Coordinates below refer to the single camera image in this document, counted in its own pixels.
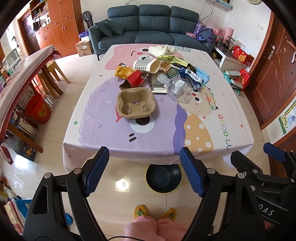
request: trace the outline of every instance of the dining table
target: dining table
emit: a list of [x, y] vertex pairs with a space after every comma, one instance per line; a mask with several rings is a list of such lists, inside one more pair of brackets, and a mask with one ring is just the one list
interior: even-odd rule
[[[147, 164], [178, 164], [183, 147], [196, 158], [219, 155], [234, 168], [230, 155], [247, 154], [254, 139], [239, 100], [208, 53], [186, 47], [175, 56], [207, 72], [210, 79], [197, 91], [190, 89], [189, 102], [173, 101], [154, 94], [156, 109], [148, 117], [125, 119], [116, 108], [124, 79], [114, 76], [120, 63], [133, 67], [147, 57], [154, 44], [112, 45], [88, 80], [71, 116], [63, 141], [63, 163], [68, 171], [81, 167], [101, 146], [110, 156]], [[146, 79], [142, 87], [149, 88]]]
[[[63, 91], [55, 83], [46, 66], [46, 63], [54, 58], [54, 56], [58, 57], [60, 53], [53, 45], [47, 46], [21, 60], [14, 72], [6, 80], [5, 87], [0, 90], [0, 143], [4, 142], [5, 134], [9, 131], [38, 152], [43, 153], [43, 148], [20, 132], [10, 120], [19, 99], [24, 94], [28, 85], [36, 93], [36, 89], [31, 81], [40, 70], [44, 73], [48, 85], [51, 85], [59, 95], [63, 94]], [[13, 163], [12, 156], [15, 155], [10, 155], [6, 147], [1, 145], [0, 152], [8, 163]]]

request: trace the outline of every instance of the wall outlet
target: wall outlet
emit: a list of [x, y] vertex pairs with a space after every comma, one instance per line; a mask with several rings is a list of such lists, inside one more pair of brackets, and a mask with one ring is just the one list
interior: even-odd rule
[[262, 31], [264, 31], [264, 29], [265, 29], [265, 27], [263, 27], [261, 24], [257, 24], [257, 28], [259, 28]]

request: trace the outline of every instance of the blue-gray sofa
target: blue-gray sofa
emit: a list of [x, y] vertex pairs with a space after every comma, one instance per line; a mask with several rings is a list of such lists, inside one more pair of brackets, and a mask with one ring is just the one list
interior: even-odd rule
[[216, 35], [212, 42], [200, 42], [186, 32], [193, 32], [199, 20], [199, 14], [180, 7], [158, 4], [126, 5], [111, 7], [108, 19], [113, 19], [124, 28], [123, 35], [114, 34], [106, 37], [97, 27], [89, 28], [89, 35], [94, 53], [104, 54], [111, 45], [148, 43], [169, 44], [174, 46], [199, 49], [211, 53]]

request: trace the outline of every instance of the red trash bin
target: red trash bin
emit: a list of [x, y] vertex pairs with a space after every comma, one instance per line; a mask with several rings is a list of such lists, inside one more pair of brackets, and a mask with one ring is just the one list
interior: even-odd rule
[[42, 99], [41, 94], [34, 95], [25, 108], [25, 113], [40, 124], [48, 122], [51, 111]]

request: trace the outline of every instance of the checkered paper cup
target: checkered paper cup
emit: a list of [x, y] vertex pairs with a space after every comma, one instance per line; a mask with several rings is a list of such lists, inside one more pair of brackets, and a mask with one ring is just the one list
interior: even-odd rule
[[141, 72], [155, 74], [160, 68], [160, 60], [146, 58], [144, 60], [137, 60], [133, 63], [134, 70], [140, 70]]

